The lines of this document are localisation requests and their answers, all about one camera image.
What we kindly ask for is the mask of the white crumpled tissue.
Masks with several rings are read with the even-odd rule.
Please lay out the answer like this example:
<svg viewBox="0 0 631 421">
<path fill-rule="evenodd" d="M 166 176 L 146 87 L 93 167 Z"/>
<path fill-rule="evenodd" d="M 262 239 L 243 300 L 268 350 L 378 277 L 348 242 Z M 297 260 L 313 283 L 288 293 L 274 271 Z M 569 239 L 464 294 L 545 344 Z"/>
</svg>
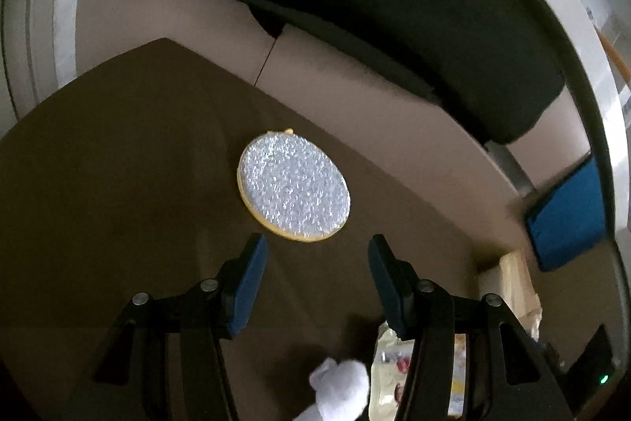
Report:
<svg viewBox="0 0 631 421">
<path fill-rule="evenodd" d="M 295 421 L 355 421 L 368 405 L 370 382 L 365 364 L 326 358 L 309 375 L 314 404 Z"/>
</svg>

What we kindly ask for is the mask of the round foil lid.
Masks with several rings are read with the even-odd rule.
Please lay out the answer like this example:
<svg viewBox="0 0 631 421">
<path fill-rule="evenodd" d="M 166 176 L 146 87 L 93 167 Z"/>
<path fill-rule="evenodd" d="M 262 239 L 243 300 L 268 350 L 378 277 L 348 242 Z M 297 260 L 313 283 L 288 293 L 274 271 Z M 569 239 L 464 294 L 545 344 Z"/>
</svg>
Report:
<svg viewBox="0 0 631 421">
<path fill-rule="evenodd" d="M 290 129 L 268 131 L 245 146 L 236 184 L 252 217 L 286 240 L 328 240 L 350 217 L 344 175 L 325 151 Z"/>
</svg>

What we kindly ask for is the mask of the white countertop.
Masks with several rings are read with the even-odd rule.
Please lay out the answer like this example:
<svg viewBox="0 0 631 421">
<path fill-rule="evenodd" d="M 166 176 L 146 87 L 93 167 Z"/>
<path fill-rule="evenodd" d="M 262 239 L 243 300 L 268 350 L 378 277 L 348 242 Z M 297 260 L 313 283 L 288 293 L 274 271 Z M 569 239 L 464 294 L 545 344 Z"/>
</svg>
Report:
<svg viewBox="0 0 631 421">
<path fill-rule="evenodd" d="M 538 0 L 549 9 L 571 62 L 579 70 L 567 80 L 580 112 L 592 154 L 603 175 L 610 231 L 627 227 L 630 177 L 625 122 L 607 55 L 580 0 Z"/>
</svg>

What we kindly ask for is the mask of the yellow striped snack wrapper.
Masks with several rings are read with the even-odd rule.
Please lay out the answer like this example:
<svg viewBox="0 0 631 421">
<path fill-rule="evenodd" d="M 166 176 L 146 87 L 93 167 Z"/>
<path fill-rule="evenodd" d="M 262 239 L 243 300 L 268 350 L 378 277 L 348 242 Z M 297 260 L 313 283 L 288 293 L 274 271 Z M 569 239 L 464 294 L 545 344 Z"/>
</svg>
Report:
<svg viewBox="0 0 631 421">
<path fill-rule="evenodd" d="M 466 335 L 455 335 L 454 368 L 452 369 L 448 418 L 464 414 L 466 381 Z M 395 419 L 401 404 L 407 374 L 414 350 L 414 341 L 402 341 L 384 322 L 377 333 L 377 344 L 371 365 L 371 388 L 368 415 L 370 420 Z"/>
</svg>

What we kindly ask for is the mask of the trash bin with clear liner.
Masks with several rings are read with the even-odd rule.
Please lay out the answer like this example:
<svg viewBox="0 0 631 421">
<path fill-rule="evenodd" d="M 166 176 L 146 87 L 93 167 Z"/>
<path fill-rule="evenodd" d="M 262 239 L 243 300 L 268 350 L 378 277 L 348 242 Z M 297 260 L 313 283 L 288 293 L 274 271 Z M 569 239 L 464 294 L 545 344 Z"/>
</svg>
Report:
<svg viewBox="0 0 631 421">
<path fill-rule="evenodd" d="M 543 309 L 523 252 L 509 252 L 480 273 L 478 290 L 480 297 L 489 293 L 502 297 L 530 337 L 539 341 Z"/>
</svg>

